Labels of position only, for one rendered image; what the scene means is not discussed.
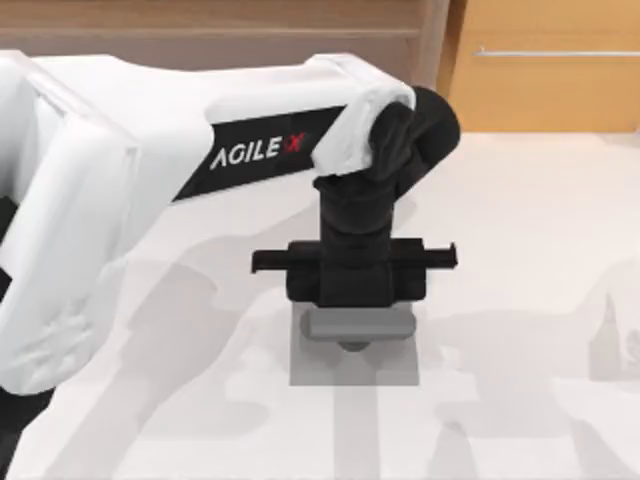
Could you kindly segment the pale grey rounded box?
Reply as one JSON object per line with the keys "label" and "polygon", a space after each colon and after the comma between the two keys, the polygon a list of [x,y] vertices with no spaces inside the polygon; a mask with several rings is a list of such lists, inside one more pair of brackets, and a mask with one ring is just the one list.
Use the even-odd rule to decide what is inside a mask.
{"label": "pale grey rounded box", "polygon": [[361,351],[371,343],[405,340],[414,335],[417,320],[411,310],[390,308],[314,308],[301,316],[303,336],[316,342]]}

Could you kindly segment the light wooden cupboard door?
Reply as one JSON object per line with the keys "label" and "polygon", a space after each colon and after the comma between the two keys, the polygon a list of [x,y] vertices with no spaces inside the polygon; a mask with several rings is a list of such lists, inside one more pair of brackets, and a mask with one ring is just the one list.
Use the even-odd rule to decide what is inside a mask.
{"label": "light wooden cupboard door", "polygon": [[640,58],[486,58],[489,50],[640,51],[640,0],[450,0],[437,89],[469,132],[640,130]]}

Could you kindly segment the wooden cupboard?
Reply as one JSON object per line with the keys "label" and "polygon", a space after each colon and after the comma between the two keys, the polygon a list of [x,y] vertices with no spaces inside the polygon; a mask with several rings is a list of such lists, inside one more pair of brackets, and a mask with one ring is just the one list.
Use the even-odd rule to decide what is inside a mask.
{"label": "wooden cupboard", "polygon": [[432,86],[449,0],[0,0],[0,49],[177,69],[353,53]]}

